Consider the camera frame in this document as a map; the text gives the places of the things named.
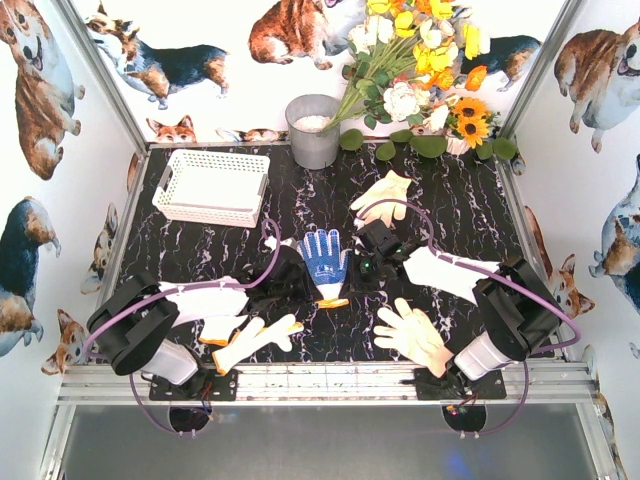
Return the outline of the blue dotted white glove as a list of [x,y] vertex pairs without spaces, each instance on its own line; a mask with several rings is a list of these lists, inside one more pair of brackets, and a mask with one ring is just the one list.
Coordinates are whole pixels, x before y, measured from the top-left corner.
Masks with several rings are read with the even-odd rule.
[[307,232],[298,250],[322,300],[338,300],[348,271],[348,250],[341,248],[339,231]]

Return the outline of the white knit glove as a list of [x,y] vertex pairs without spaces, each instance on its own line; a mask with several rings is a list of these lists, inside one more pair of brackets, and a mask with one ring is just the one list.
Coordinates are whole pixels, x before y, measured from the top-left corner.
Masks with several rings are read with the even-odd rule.
[[316,305],[319,309],[334,309],[334,308],[340,308],[343,306],[346,306],[349,304],[349,300],[344,298],[344,299],[323,299],[323,300],[318,300],[316,302]]

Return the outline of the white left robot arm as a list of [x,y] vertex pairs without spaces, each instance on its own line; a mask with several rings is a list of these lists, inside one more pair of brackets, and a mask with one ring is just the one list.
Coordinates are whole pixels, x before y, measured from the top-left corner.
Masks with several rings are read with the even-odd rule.
[[179,325],[202,320],[201,339],[216,345],[214,368],[225,375],[269,344],[291,351],[291,338],[303,324],[292,313],[272,324],[259,314],[279,300],[305,297],[305,287],[305,263],[287,245],[278,247],[266,266],[238,277],[176,284],[143,272],[90,317],[83,349],[97,347],[119,376],[143,371],[184,386],[201,366],[187,347],[167,336]]

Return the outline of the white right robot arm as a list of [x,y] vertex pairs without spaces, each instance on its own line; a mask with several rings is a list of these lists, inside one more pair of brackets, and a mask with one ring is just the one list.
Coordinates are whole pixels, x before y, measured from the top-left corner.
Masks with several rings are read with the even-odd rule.
[[543,343],[567,321],[529,263],[517,257],[503,263],[471,260],[429,245],[403,243],[380,220],[358,229],[365,252],[358,273],[366,280],[398,279],[451,293],[475,305],[484,330],[459,353],[437,339],[424,315],[403,305],[386,311],[384,347],[430,369],[436,377],[459,372],[475,381],[541,352]]

